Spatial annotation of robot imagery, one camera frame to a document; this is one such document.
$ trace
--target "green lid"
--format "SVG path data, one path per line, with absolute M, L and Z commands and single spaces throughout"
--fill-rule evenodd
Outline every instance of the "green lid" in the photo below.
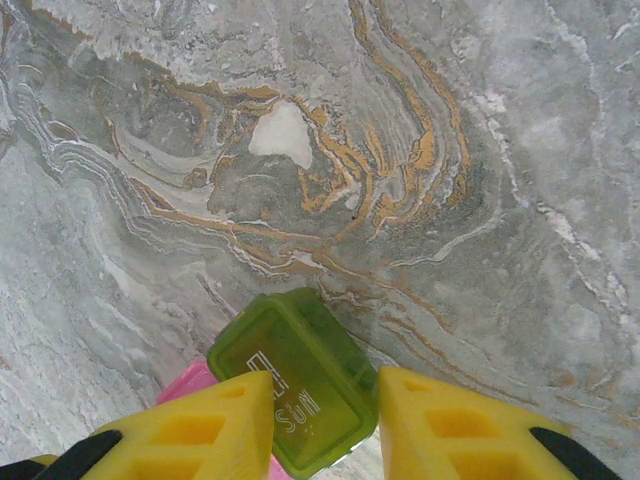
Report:
M 377 372 L 312 289 L 258 296 L 207 361 L 220 381 L 271 371 L 274 454 L 294 478 L 333 465 L 378 422 Z

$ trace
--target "marble surface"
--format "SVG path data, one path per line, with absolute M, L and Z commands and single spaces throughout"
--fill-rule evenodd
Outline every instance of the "marble surface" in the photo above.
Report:
M 636 0 L 0 0 L 0 462 L 259 292 L 640 471 Z M 319 478 L 382 478 L 377 439 Z

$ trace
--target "white patch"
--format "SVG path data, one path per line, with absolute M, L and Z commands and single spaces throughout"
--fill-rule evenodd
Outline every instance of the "white patch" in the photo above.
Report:
M 456 38 L 451 42 L 451 50 L 462 61 L 476 60 L 481 48 L 482 42 L 473 35 Z
M 308 252 L 300 252 L 299 250 L 295 250 L 291 254 L 291 258 L 298 260 L 300 263 L 304 263 L 312 268 L 317 268 L 318 270 L 327 270 L 324 265 L 320 265 L 313 259 L 313 255 Z
M 629 15 L 629 20 L 630 20 L 629 22 L 625 23 L 618 29 L 616 34 L 613 36 L 614 40 L 617 40 L 618 38 L 620 38 L 622 34 L 627 30 L 640 26 L 640 9 L 639 8 L 631 9 L 631 15 Z
M 493 90 L 488 90 L 484 97 L 481 97 L 482 101 L 485 105 L 485 108 L 494 113 L 505 113 L 507 111 L 504 106 L 504 98 L 502 95 L 494 92 Z
M 602 260 L 602 257 L 600 257 L 598 251 L 588 243 L 580 241 L 578 242 L 578 245 L 580 246 L 580 248 L 582 248 L 582 251 L 584 252 L 586 257 L 596 261 Z
M 607 274 L 607 289 L 616 296 L 622 305 L 627 305 L 627 291 L 613 273 Z
M 515 200 L 520 205 L 528 208 L 529 200 L 520 194 L 518 182 L 516 180 L 516 167 L 511 161 L 509 155 L 509 144 L 506 142 L 506 136 L 500 131 L 500 123 L 498 123 L 495 118 L 491 118 L 487 122 L 487 128 L 489 129 L 489 132 L 491 132 L 491 136 L 493 137 L 493 139 L 498 142 L 502 163 L 507 168 L 507 173 L 509 174 L 509 179 L 511 180 L 511 195 L 513 195 L 513 198 L 515 198 Z
M 344 202 L 344 206 L 347 207 L 349 210 L 353 210 L 358 206 L 359 201 L 360 201 L 360 195 L 356 193 L 354 195 L 351 195 L 349 198 L 347 198 L 347 200 Z
M 253 130 L 249 153 L 252 155 L 287 155 L 305 170 L 313 160 L 307 124 L 302 112 L 292 103 L 280 101 L 273 111 L 260 117 Z
M 576 237 L 573 234 L 573 228 L 571 228 L 571 224 L 564 215 L 551 209 L 543 211 L 542 213 L 545 214 L 545 216 L 547 217 L 547 221 L 551 224 L 551 228 L 553 228 L 558 235 L 560 235 L 567 242 L 571 242 L 573 244 L 576 243 Z
M 160 13 L 160 9 L 162 8 L 162 2 L 160 0 L 156 0 L 153 2 L 153 18 L 156 18 Z
M 267 40 L 266 49 L 271 53 L 271 61 L 273 62 L 271 68 L 276 72 L 284 70 L 286 65 L 280 52 L 280 41 L 276 37 L 271 37 Z

